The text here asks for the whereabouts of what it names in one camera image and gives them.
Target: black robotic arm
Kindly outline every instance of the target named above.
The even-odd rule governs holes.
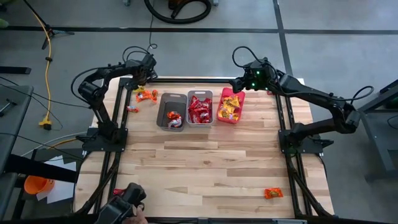
[[[355,132],[359,124],[359,113],[346,99],[325,93],[301,84],[296,78],[276,70],[268,59],[255,60],[242,66],[243,77],[230,81],[235,93],[243,90],[269,90],[274,94],[287,97],[297,97],[309,103],[328,109],[331,119],[312,124],[296,123],[291,130],[284,133],[289,143],[299,146],[308,136],[314,136],[330,131],[342,134]]]
[[[126,130],[119,129],[118,124],[111,120],[103,103],[110,81],[113,78],[132,75],[125,87],[135,90],[139,85],[144,86],[147,82],[157,78],[154,70],[155,65],[154,56],[145,54],[142,60],[127,60],[124,64],[119,63],[118,65],[108,65],[108,67],[99,68],[95,73],[88,75],[80,84],[78,92],[94,111],[98,120],[96,134],[104,141],[118,144],[126,134]],[[95,81],[98,80],[103,80],[101,86],[95,84]],[[92,141],[91,136],[80,136],[79,139],[83,142]]]

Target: plastic bin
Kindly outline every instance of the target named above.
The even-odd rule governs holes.
[[[229,97],[229,96],[234,96],[234,95],[236,95],[236,96],[239,97],[239,104],[241,105],[240,108],[236,108],[236,109],[235,109],[235,113],[238,113],[238,115],[239,115],[238,120],[235,121],[235,120],[231,120],[231,119],[228,119],[228,118],[220,118],[220,117],[218,116],[218,112],[219,112],[219,110],[220,110],[221,105],[223,104],[223,98],[224,98],[224,97]],[[241,117],[242,117],[242,110],[243,110],[243,103],[244,103],[244,96],[245,96],[245,95],[246,95],[246,94],[245,94],[243,91],[241,91],[241,92],[239,92],[239,93],[234,93],[234,92],[232,91],[231,88],[223,88],[223,92],[221,93],[220,102],[218,103],[218,107],[217,107],[217,114],[216,114],[217,119],[218,119],[219,121],[222,121],[222,122],[227,122],[227,123],[231,123],[231,124],[236,124],[236,123],[241,119]]]
[[[205,100],[206,98],[211,99],[212,103],[209,106],[209,111],[210,111],[210,123],[206,124],[196,124],[191,122],[191,117],[189,115],[188,109],[189,105],[191,104],[192,97],[196,96],[200,101]],[[187,123],[190,127],[193,128],[210,128],[211,125],[214,122],[214,110],[213,110],[213,92],[210,90],[191,90],[188,92],[188,98],[187,98]]]
[[[170,118],[167,113],[176,111],[181,115],[182,124],[179,128],[169,128]],[[187,96],[176,93],[163,93],[160,99],[156,124],[164,131],[182,131],[184,129],[185,113],[187,111]]]

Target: candy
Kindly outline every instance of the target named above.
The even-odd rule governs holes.
[[[176,111],[171,111],[167,113],[167,117],[170,119],[178,119],[181,118],[181,115]]]
[[[265,189],[264,191],[264,197],[266,199],[271,199],[274,197],[283,197],[284,195],[282,194],[282,190],[278,187],[276,188],[270,188],[270,189]]]
[[[202,124],[210,123],[212,100],[206,98],[200,101],[196,96],[192,96],[191,103],[188,107],[189,118],[192,123]]]
[[[237,121],[239,119],[239,115],[235,113],[237,108],[240,108],[239,97],[238,96],[228,96],[223,98],[223,104],[220,106],[218,110],[218,116],[220,118],[227,118],[230,120]]]
[[[181,118],[178,119],[173,119],[169,122],[168,127],[169,128],[179,128],[182,124]]]
[[[151,99],[152,102],[157,103],[157,94],[158,94],[157,90],[153,90],[152,92],[150,92],[149,90],[144,90],[142,92],[137,93],[136,100],[139,103],[143,100]]]
[[[171,119],[168,123],[169,128],[179,128],[182,124],[181,115],[176,111],[171,111],[167,113],[167,117]]]
[[[127,110],[133,113],[138,113],[139,109],[136,106],[127,106]]]

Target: wooden tabletop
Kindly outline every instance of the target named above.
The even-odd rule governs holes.
[[[118,79],[112,80],[104,100],[109,114],[113,112],[118,82]],[[125,189],[130,182],[142,185],[147,194],[146,216],[294,217],[285,158],[277,142],[280,126],[275,96],[267,95],[266,91],[247,91],[241,120],[235,125],[215,121],[211,128],[185,126],[181,133],[163,131],[156,125],[163,93],[211,90],[215,110],[226,86],[230,87],[209,83],[150,84],[147,90],[159,92],[156,105],[149,100],[137,103],[135,94],[132,97],[131,105],[138,106],[140,112],[128,115],[129,136],[116,188]],[[292,106],[296,122],[312,122],[307,102],[292,98]],[[82,165],[76,185],[75,210],[97,187],[103,157],[103,152],[91,153]],[[308,188],[324,208],[333,213],[319,158],[304,154],[303,164]],[[284,197],[266,200],[264,189],[270,187],[280,187]],[[300,188],[297,189],[300,208],[304,211],[302,194]]]

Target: concrete floor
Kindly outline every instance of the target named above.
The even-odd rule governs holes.
[[[124,6],[121,0],[29,2],[53,26],[149,27],[151,19],[142,0],[133,0],[130,7]],[[279,6],[285,29],[398,29],[396,0],[279,0]],[[156,0],[157,10],[169,14],[166,7],[165,0]],[[194,2],[181,16],[202,9],[200,3]],[[39,25],[21,0],[11,4],[8,12],[0,13],[0,17],[12,26]],[[276,29],[277,23],[272,0],[220,0],[219,7],[196,24],[172,26],[155,19],[153,26]],[[146,47],[148,38],[146,32],[77,32],[74,36],[54,39],[54,61],[49,75],[53,99],[81,104],[69,90],[77,73],[117,63],[124,48]],[[396,35],[287,34],[286,39],[294,76],[304,78],[307,85],[320,90],[348,98],[362,86],[373,85],[378,91],[397,78]],[[1,76],[20,85],[33,85],[36,93],[46,95],[44,58],[47,50],[40,49],[43,40],[42,32],[1,31],[0,65],[32,68],[30,75]],[[247,45],[259,57],[267,56],[275,67],[285,70],[278,34],[155,32],[152,42],[159,46],[152,52],[158,61],[156,70],[162,76],[240,76],[243,71],[231,61],[231,53],[239,45]],[[237,60],[244,63],[252,58],[242,51]],[[375,96],[356,101],[354,105],[359,107]],[[38,127],[45,109],[32,101],[20,135],[45,142],[86,130],[93,116],[90,110],[55,104],[52,112],[63,122],[61,131],[48,132]],[[312,106],[312,115],[315,121],[330,117],[328,111],[316,106]],[[54,128],[59,127],[52,120]],[[397,182],[368,184],[364,180],[364,175],[378,169],[379,161],[376,152],[366,146],[368,139],[363,128],[350,135],[329,133],[323,137],[335,140],[334,145],[325,149],[324,158],[335,213],[343,218],[398,223]],[[35,146],[18,139],[13,153],[23,154]],[[36,217],[44,209],[68,212],[68,207],[63,205],[44,207],[30,207],[25,216]]]

